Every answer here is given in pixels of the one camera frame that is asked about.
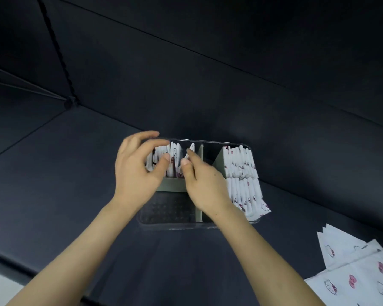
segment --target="plastic container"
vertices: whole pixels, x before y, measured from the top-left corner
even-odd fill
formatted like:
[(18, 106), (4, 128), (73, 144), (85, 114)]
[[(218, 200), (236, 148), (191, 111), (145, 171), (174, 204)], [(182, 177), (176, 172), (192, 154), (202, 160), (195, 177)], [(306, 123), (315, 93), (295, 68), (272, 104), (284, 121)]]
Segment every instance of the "plastic container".
[[(208, 164), (212, 165), (223, 146), (232, 148), (245, 144), (235, 144), (229, 142), (197, 141), (191, 139), (169, 139), (170, 142), (179, 143), (185, 155), (186, 149), (192, 143), (199, 156)], [(224, 174), (224, 169), (219, 167), (219, 171)], [(141, 208), (136, 216), (139, 224), (145, 230), (188, 230), (195, 228), (217, 228), (214, 222), (205, 213), (197, 209), (190, 199), (185, 180), (183, 178), (165, 177), (162, 184), (152, 196), (152, 198)]]

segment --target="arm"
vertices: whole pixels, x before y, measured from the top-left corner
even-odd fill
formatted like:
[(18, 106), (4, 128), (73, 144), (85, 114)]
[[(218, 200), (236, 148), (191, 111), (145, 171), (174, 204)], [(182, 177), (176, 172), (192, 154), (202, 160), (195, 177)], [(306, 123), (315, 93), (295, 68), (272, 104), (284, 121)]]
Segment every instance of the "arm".
[(158, 132), (148, 131), (125, 138), (115, 162), (113, 199), (84, 232), (44, 268), (7, 304), (8, 306), (76, 306), (113, 241), (160, 185), (170, 156), (165, 154), (153, 172), (144, 159), (153, 148), (167, 145)]
[(182, 159), (187, 192), (224, 234), (239, 259), (251, 287), (264, 306), (324, 305), (298, 273), (258, 234), (228, 197), (219, 171), (187, 150)]

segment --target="fingernail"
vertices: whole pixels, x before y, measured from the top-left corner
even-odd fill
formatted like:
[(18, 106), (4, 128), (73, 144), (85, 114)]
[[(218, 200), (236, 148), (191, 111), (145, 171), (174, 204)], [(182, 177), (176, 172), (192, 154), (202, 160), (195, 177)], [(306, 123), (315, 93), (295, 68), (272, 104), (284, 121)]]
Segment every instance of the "fingernail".
[(182, 161), (181, 161), (181, 165), (187, 165), (189, 163), (191, 163), (191, 162), (188, 159), (186, 159), (186, 158), (183, 158)]

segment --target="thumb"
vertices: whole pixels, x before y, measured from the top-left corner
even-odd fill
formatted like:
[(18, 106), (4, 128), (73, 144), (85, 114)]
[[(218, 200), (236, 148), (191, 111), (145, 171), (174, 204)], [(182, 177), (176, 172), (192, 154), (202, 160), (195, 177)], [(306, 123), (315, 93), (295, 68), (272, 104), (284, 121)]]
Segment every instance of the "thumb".
[(165, 153), (159, 160), (158, 164), (156, 164), (153, 171), (151, 171), (149, 174), (153, 177), (155, 177), (159, 184), (166, 175), (166, 170), (169, 167), (170, 162), (170, 155), (168, 153)]
[(182, 165), (182, 171), (183, 171), (184, 179), (186, 181), (186, 185), (196, 181), (196, 178), (194, 177), (194, 170), (193, 170), (192, 163), (188, 159), (183, 158), (181, 161), (181, 165)]

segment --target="left hand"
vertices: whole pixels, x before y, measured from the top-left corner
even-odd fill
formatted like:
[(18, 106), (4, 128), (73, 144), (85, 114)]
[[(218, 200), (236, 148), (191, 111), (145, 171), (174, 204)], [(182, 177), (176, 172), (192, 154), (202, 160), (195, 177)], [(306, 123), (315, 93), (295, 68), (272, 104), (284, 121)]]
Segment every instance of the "left hand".
[(155, 147), (168, 145), (157, 131), (139, 132), (128, 136), (117, 152), (115, 162), (116, 188), (111, 204), (136, 213), (156, 192), (169, 166), (170, 155), (164, 154), (159, 163), (148, 172), (144, 160)]

